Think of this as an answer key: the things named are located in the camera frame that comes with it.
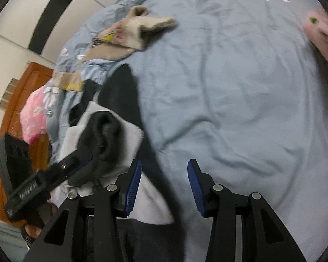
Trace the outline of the person's left hand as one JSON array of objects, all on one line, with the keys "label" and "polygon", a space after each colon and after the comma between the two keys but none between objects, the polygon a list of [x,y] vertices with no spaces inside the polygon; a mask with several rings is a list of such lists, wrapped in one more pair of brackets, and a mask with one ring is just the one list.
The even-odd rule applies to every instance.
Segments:
[{"label": "person's left hand", "polygon": [[27,223],[21,227],[21,235],[28,249],[32,247],[42,229],[52,218],[57,209],[58,207],[53,203],[45,203],[38,208],[37,214],[34,215],[33,218],[28,219]]}]

